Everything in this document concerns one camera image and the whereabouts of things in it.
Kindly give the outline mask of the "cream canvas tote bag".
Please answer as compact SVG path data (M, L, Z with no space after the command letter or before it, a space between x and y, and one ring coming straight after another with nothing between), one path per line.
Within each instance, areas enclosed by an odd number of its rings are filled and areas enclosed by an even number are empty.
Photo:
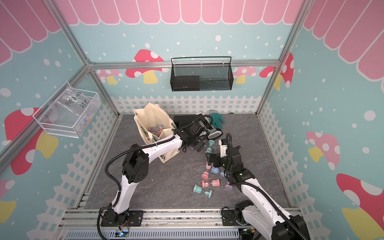
M173 135L174 121L159 105L148 103L143 109L134 110L134 120L146 145Z

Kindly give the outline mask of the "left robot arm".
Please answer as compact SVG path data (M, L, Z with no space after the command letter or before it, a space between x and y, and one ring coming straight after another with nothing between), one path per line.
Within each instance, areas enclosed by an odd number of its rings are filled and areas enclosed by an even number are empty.
M112 202L99 210L98 219L116 226L128 222L131 199L138 184L147 177L150 163L169 152L186 151L188 147L194 148L197 152L201 151L212 123L211 116L198 116L191 123L172 129L171 135L163 140L143 146L134 144L129 150L108 161L105 174L117 184L118 191ZM119 181L109 172L109 167L121 157L125 159L122 163L122 179Z

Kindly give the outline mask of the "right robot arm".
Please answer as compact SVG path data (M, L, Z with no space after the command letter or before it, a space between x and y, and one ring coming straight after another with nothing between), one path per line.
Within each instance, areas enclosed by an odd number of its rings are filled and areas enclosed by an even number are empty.
M233 146L232 135L227 133L220 144L219 155L206 154L208 164L222 167L230 185L248 198L236 205L236 221L241 225L251 225L267 240L309 240L304 219L282 208L265 192L255 175L244 167L241 147Z

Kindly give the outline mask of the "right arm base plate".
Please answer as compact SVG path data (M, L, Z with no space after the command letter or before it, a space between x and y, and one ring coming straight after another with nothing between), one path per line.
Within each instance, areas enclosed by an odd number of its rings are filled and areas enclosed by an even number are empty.
M260 225L260 221L253 209L226 209L221 210L221 218L224 226L253 226Z

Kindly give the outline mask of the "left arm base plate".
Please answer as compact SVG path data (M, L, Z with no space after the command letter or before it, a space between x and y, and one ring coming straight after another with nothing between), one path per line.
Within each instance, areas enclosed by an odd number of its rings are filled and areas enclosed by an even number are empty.
M117 214L113 209L107 210L102 215L102 227L140 227L143 220L144 211L127 210Z

